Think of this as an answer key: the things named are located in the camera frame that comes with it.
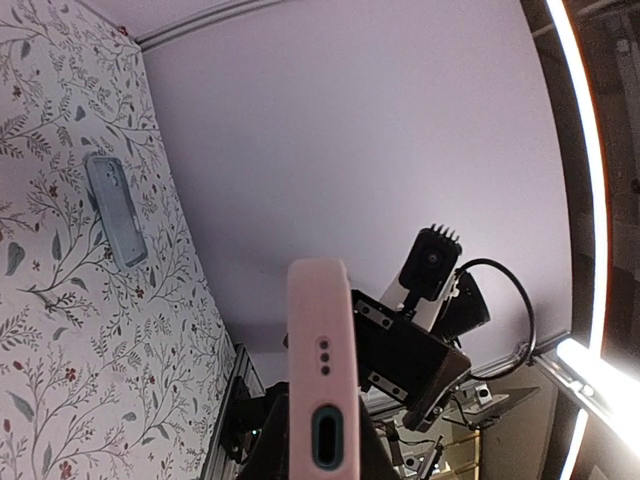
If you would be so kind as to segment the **pink phone case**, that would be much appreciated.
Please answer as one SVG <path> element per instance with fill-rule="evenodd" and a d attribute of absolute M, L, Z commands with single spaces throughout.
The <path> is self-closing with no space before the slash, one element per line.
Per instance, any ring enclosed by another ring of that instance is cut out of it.
<path fill-rule="evenodd" d="M 360 477 L 352 301 L 342 261 L 294 261 L 287 277 L 289 477 Z"/>

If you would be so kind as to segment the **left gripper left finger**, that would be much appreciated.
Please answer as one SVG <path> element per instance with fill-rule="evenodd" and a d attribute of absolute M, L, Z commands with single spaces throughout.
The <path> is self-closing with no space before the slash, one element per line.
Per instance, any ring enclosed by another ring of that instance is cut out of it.
<path fill-rule="evenodd" d="M 239 480 L 287 480 L 289 439 L 289 395 L 283 394 L 275 401 Z"/>

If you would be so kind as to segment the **front aluminium rail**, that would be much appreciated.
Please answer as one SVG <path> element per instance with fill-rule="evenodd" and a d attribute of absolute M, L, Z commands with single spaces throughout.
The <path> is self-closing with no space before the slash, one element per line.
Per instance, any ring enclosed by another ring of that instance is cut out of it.
<path fill-rule="evenodd" d="M 235 479 L 248 460 L 258 433 L 250 420 L 254 398 L 265 388 L 246 347 L 234 346 L 236 357 L 200 475 L 201 479 Z"/>

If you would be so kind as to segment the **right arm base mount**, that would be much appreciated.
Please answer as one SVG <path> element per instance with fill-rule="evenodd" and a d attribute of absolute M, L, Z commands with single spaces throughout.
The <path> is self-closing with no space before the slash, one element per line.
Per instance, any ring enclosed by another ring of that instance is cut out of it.
<path fill-rule="evenodd" d="M 242 377 L 233 379 L 219 441 L 230 460 L 237 465 L 248 461 L 275 401 L 288 392 L 289 383 L 281 381 L 252 397 Z"/>

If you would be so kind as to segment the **right rear aluminium post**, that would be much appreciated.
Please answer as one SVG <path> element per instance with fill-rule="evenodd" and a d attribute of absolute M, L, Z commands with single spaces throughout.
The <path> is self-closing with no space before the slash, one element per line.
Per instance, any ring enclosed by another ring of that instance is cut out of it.
<path fill-rule="evenodd" d="M 168 25 L 159 27 L 151 32 L 135 38 L 137 45 L 143 52 L 162 46 L 170 41 L 177 40 L 190 33 L 194 33 L 205 27 L 220 24 L 222 22 L 255 13 L 276 5 L 285 4 L 285 1 L 277 0 L 245 0 L 226 1 L 190 16 L 181 18 Z"/>

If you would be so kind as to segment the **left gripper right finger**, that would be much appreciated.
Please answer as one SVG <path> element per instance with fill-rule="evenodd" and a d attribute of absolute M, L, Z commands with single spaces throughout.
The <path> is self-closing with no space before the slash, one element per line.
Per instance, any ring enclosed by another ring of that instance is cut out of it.
<path fill-rule="evenodd" d="M 360 479 L 398 480 L 382 441 L 380 440 L 366 405 L 359 399 Z"/>

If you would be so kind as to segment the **light blue phone case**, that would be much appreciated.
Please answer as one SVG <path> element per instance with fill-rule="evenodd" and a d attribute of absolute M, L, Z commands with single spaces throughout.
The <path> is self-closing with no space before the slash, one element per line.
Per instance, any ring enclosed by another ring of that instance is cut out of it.
<path fill-rule="evenodd" d="M 90 156 L 85 169 L 114 262 L 120 270 L 131 270 L 148 250 L 121 161 Z"/>

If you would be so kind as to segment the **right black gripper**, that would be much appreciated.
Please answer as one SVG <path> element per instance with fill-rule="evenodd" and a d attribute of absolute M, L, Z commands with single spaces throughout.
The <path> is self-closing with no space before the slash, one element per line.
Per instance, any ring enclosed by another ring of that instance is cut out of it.
<path fill-rule="evenodd" d="M 358 382 L 384 392 L 406 409 L 405 428 L 426 432 L 454 389 L 470 377 L 470 359 L 452 341 L 490 320 L 481 291 L 469 273 L 433 333 L 401 317 L 364 292 L 351 291 Z"/>

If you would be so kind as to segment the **floral table mat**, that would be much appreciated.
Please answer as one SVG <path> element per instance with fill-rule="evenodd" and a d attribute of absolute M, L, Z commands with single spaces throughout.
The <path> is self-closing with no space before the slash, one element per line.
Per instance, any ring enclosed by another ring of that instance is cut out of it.
<path fill-rule="evenodd" d="M 131 270 L 90 156 L 123 166 L 148 250 Z M 200 479 L 234 357 L 141 49 L 76 2 L 3 2 L 2 477 Z"/>

